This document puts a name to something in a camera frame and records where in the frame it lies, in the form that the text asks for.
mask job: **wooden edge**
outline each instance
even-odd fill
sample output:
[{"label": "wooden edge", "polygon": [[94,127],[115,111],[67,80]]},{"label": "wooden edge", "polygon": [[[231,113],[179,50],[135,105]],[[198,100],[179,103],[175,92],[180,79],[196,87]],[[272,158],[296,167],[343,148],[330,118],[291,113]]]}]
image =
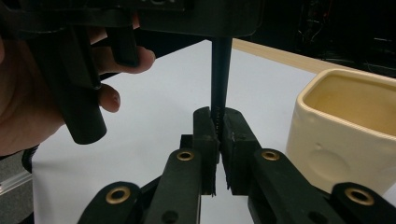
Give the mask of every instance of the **wooden edge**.
[{"label": "wooden edge", "polygon": [[262,45],[250,43],[240,39],[233,40],[233,48],[239,49],[246,53],[250,53],[265,59],[283,63],[292,67],[303,69],[305,71],[318,74],[319,72],[331,68],[343,68],[348,70],[359,71],[354,68],[345,67],[335,63],[327,63],[318,59],[308,58],[295,53],[290,53],[280,49],[272,49]]}]

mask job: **cup rim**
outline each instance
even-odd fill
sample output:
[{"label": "cup rim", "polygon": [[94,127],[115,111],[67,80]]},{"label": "cup rim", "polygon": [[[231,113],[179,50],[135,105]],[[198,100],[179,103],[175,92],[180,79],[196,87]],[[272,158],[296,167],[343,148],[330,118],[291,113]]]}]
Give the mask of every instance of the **cup rim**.
[{"label": "cup rim", "polygon": [[340,122],[343,123],[345,125],[347,125],[348,127],[355,129],[355,130],[359,130],[361,132],[365,132],[365,133],[371,133],[374,134],[376,136],[379,137],[383,137],[383,138],[388,138],[391,140],[396,140],[396,136],[388,134],[388,133],[381,133],[380,131],[376,131],[373,129],[369,129],[366,127],[363,127],[359,124],[353,123],[351,121],[348,121],[346,119],[340,119],[336,116],[333,116],[331,114],[316,110],[310,106],[308,106],[305,102],[304,102],[304,98],[306,97],[307,94],[309,94],[318,84],[321,80],[323,80],[326,77],[332,76],[332,75],[337,75],[337,76],[341,76],[344,77],[345,75],[347,75],[348,77],[358,77],[360,79],[363,78],[363,80],[369,80],[378,84],[386,84],[386,85],[390,85],[396,88],[396,79],[395,78],[391,78],[391,77],[384,77],[384,76],[380,76],[380,75],[376,75],[376,74],[372,74],[372,73],[366,73],[366,72],[362,72],[362,71],[356,71],[356,70],[347,70],[347,69],[341,69],[341,68],[334,68],[334,69],[327,69],[324,70],[320,73],[318,73],[305,87],[304,89],[299,93],[299,95],[297,96],[297,101],[296,103],[298,105],[300,105],[300,107],[302,107],[304,110],[307,110],[309,112],[313,112],[318,114],[319,116],[325,118],[325,119],[330,119],[330,120],[335,120],[336,122]]}]

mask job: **beige container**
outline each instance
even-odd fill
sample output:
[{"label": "beige container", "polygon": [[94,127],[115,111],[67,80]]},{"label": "beige container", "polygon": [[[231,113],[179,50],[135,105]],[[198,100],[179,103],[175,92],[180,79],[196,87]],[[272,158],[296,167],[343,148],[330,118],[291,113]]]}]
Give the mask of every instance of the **beige container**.
[{"label": "beige container", "polygon": [[354,182],[384,194],[396,181],[396,79],[341,69],[299,94],[287,155],[327,192]]}]

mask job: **human hand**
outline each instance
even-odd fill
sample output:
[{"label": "human hand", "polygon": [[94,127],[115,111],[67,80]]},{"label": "human hand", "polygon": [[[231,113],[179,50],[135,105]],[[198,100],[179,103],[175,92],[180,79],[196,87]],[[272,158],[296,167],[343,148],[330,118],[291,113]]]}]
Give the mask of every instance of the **human hand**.
[{"label": "human hand", "polygon": [[[91,43],[106,38],[104,29],[91,28]],[[131,73],[148,70],[155,61],[152,51],[138,47],[140,65],[116,64],[111,48],[92,49],[99,74]],[[100,106],[109,112],[120,108],[120,95],[102,84],[98,94]],[[53,135],[64,120],[55,104],[26,43],[0,38],[0,156],[36,146]]]}]

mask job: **black rod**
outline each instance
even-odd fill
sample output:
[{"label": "black rod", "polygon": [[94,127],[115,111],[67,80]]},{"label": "black rod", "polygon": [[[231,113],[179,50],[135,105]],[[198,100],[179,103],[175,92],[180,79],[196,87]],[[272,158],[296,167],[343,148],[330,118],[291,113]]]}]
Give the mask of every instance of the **black rod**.
[{"label": "black rod", "polygon": [[212,40],[212,92],[210,117],[221,141],[223,117],[227,99],[228,75],[230,71],[233,39],[216,37]]}]

